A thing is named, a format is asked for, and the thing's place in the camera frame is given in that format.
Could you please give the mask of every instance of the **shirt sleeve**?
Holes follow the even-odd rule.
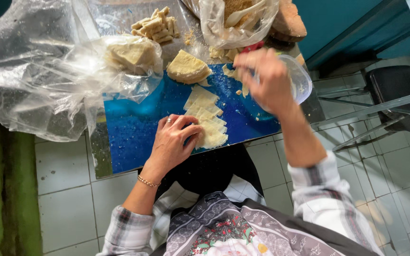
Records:
[[[335,154],[316,166],[295,168],[288,165],[292,176],[294,215],[344,235],[367,249],[383,256],[371,227],[359,212],[349,193],[350,185],[339,177]]]
[[[154,218],[140,215],[117,206],[112,211],[110,226],[105,234],[102,252],[96,256],[148,256],[151,227]]]

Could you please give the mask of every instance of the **plastic container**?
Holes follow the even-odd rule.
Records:
[[[283,61],[289,69],[289,74],[292,78],[292,96],[297,104],[306,100],[312,91],[312,81],[306,70],[299,62],[289,55],[278,55],[278,59]],[[256,75],[257,82],[260,82],[259,74]],[[266,106],[260,107],[270,113],[270,109]]]

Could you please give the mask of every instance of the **clear plastic bag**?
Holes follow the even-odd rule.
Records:
[[[182,0],[196,11],[196,0]],[[253,5],[260,0],[252,0]],[[255,44],[262,40],[270,30],[271,24],[278,13],[279,0],[266,0],[239,27],[225,28],[223,0],[199,0],[200,25],[205,42],[219,49],[233,49]]]
[[[143,73],[108,58],[109,44],[149,43]],[[0,18],[0,123],[56,142],[77,140],[106,97],[140,103],[163,76],[161,48],[146,38],[100,37],[84,0],[15,0]]]

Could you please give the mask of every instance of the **black chair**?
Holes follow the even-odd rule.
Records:
[[[391,100],[396,100],[410,95],[410,66],[391,66],[373,69],[366,73],[365,83],[366,86],[363,89],[352,88],[329,91],[326,94],[333,94],[339,91],[357,92],[358,95],[369,93],[375,105]],[[356,104],[355,102],[338,100],[342,97],[347,96],[341,96],[332,99],[319,97],[319,99],[328,99],[329,101],[334,100],[335,102],[340,103]],[[362,106],[370,107],[371,105],[363,104]],[[400,131],[410,132],[410,103],[392,108],[390,110],[379,111],[378,115],[381,125],[336,146],[333,151],[340,151],[347,148],[363,146]],[[380,129],[385,129],[386,131],[388,131],[388,133],[368,141],[352,144],[353,142],[359,141],[364,137],[368,137],[371,133]]]

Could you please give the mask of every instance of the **bracelet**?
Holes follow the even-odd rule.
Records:
[[[159,184],[153,184],[149,181],[147,181],[146,179],[142,178],[140,175],[137,176],[137,179],[140,180],[141,182],[145,183],[146,185],[150,186],[150,187],[159,187],[159,185],[161,185],[161,183],[159,182]]]

